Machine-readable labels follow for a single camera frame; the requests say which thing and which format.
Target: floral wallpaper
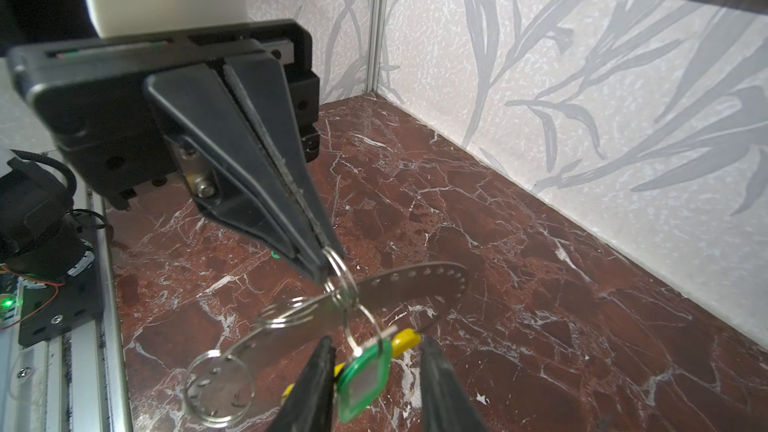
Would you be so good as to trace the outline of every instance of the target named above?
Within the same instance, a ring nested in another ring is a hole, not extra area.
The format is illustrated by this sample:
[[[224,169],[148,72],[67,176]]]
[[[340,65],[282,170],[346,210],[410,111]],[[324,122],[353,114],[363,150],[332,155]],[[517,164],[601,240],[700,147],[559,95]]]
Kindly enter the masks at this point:
[[[312,69],[320,102],[363,92],[368,65],[370,0],[247,0],[253,20],[293,18],[312,34]]]
[[[768,0],[388,0],[379,92],[768,344]]]

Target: red marble countertop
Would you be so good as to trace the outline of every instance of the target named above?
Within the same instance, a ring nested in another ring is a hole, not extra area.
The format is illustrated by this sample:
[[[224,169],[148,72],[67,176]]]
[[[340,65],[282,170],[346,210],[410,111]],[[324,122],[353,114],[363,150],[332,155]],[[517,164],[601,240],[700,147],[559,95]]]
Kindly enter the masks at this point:
[[[474,274],[435,336],[491,430],[768,430],[754,342],[380,96],[324,105],[318,128],[310,172],[356,276],[430,260]],[[109,220],[134,428],[203,429],[181,410],[189,363],[276,298],[317,289],[198,216],[179,183]],[[305,349],[260,388],[279,397]],[[373,407],[334,430],[420,430],[420,406],[408,352]]]

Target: orange wire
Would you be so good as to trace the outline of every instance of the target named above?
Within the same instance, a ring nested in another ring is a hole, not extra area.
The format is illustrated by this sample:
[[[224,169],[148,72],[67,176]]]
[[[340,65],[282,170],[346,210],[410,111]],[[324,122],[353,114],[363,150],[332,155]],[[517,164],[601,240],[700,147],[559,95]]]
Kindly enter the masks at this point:
[[[29,281],[33,281],[33,282],[40,282],[41,284],[53,285],[53,286],[56,288],[55,292],[53,293],[53,297],[51,297],[51,298],[50,298],[50,299],[49,299],[47,302],[45,302],[45,303],[44,303],[43,305],[41,305],[40,307],[36,308],[36,309],[35,309],[33,312],[31,312],[31,313],[30,313],[29,315],[27,315],[26,317],[22,317],[20,320],[17,320],[16,322],[14,322],[13,324],[10,324],[10,325],[9,325],[9,326],[7,326],[7,327],[4,327],[4,328],[0,328],[0,332],[2,332],[2,331],[6,331],[6,330],[10,329],[11,327],[13,327],[14,325],[16,325],[16,324],[20,324],[21,322],[24,322],[25,320],[27,320],[28,318],[30,318],[31,316],[33,316],[34,314],[36,314],[36,313],[37,313],[37,312],[38,312],[40,309],[42,309],[42,308],[43,308],[43,307],[45,307],[46,305],[48,305],[48,304],[50,304],[51,302],[53,302],[53,299],[55,299],[55,298],[56,298],[56,296],[58,295],[58,288],[64,285],[64,284],[55,284],[55,283],[53,283],[53,282],[46,282],[46,281],[42,281],[42,280],[40,280],[40,279],[37,279],[37,278],[25,277],[24,275],[22,275],[22,274],[19,274],[18,272],[14,272],[13,270],[11,270],[11,269],[10,269],[10,268],[8,268],[8,267],[5,267],[5,265],[2,265],[2,266],[0,266],[0,268],[2,268],[2,270],[3,270],[3,271],[5,271],[6,273],[9,273],[9,274],[14,274],[14,275],[17,275],[17,276],[19,276],[19,277],[21,277],[21,278],[24,278],[24,280],[29,280]]]

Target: key tag label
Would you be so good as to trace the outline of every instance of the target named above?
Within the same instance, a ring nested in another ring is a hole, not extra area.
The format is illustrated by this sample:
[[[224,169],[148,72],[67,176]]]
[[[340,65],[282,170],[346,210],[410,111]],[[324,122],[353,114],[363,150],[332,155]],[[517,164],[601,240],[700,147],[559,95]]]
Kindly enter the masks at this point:
[[[392,342],[382,339],[380,353],[377,341],[341,372],[336,383],[341,422],[346,424],[357,418],[379,397],[389,380],[391,363]]]

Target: cable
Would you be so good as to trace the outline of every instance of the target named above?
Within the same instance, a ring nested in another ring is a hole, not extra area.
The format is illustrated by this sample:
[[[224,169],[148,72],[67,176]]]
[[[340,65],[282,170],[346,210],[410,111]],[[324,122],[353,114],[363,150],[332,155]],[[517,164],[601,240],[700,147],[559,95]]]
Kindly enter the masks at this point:
[[[14,149],[11,149],[11,152],[16,154],[18,158],[20,158],[21,160],[31,160],[33,162],[46,165],[48,167],[53,167],[59,172],[61,172],[62,175],[64,176],[64,180],[66,181],[66,186],[67,186],[67,190],[69,191],[69,195],[71,197],[74,197],[74,193],[78,190],[78,180],[74,177],[74,174],[72,173],[72,170],[69,167],[65,166],[55,158],[41,156],[40,154],[36,154],[34,152],[27,152],[25,150],[14,150]]]
[[[17,276],[19,276],[19,277],[23,278],[24,280],[33,281],[33,282],[40,282],[41,284],[46,284],[46,285],[53,285],[53,286],[55,287],[55,289],[56,289],[56,290],[55,290],[55,292],[53,293],[53,297],[51,297],[51,298],[50,298],[50,299],[49,299],[47,302],[45,302],[45,303],[44,303],[43,305],[41,305],[40,307],[36,308],[36,309],[35,309],[33,312],[31,312],[30,314],[28,314],[28,315],[26,315],[26,316],[24,316],[24,317],[20,318],[19,320],[17,320],[17,321],[16,321],[16,322],[14,322],[13,324],[10,324],[9,326],[7,326],[7,327],[4,327],[4,328],[0,328],[0,332],[2,332],[2,331],[6,331],[6,330],[10,329],[11,327],[13,327],[14,325],[16,325],[16,324],[20,324],[21,322],[24,322],[25,320],[27,320],[28,318],[30,318],[31,316],[33,316],[33,315],[35,315],[37,312],[39,312],[39,311],[40,311],[40,309],[42,309],[42,308],[43,308],[43,307],[45,307],[46,305],[48,305],[48,304],[50,304],[51,302],[53,302],[53,299],[55,299],[55,298],[56,298],[56,296],[58,295],[58,290],[59,290],[59,288],[60,288],[61,286],[63,286],[63,285],[64,285],[64,284],[56,284],[55,282],[47,282],[47,281],[42,281],[42,280],[39,280],[39,279],[36,279],[36,278],[30,278],[30,277],[27,277],[27,276],[25,276],[24,274],[19,274],[18,272],[14,272],[14,271],[13,271],[13,270],[11,270],[10,268],[6,267],[5,265],[2,265],[2,266],[0,266],[0,268],[2,268],[2,270],[3,270],[4,272],[6,272],[6,273],[9,273],[9,274],[14,274],[14,275],[17,275]]]
[[[83,224],[82,222],[80,222],[78,220],[78,214],[85,214],[87,216],[96,217],[97,219],[101,220],[101,224],[98,224],[98,225],[93,226],[93,227],[87,226],[87,225]],[[91,230],[100,230],[100,229],[105,228],[105,227],[107,227],[109,225],[109,222],[107,221],[107,218],[105,216],[102,216],[100,213],[98,213],[96,211],[93,211],[93,210],[91,210],[89,208],[73,208],[71,211],[69,211],[69,215],[72,216],[72,218],[74,219],[75,222],[77,222],[81,226],[83,226],[85,228],[89,228]]]

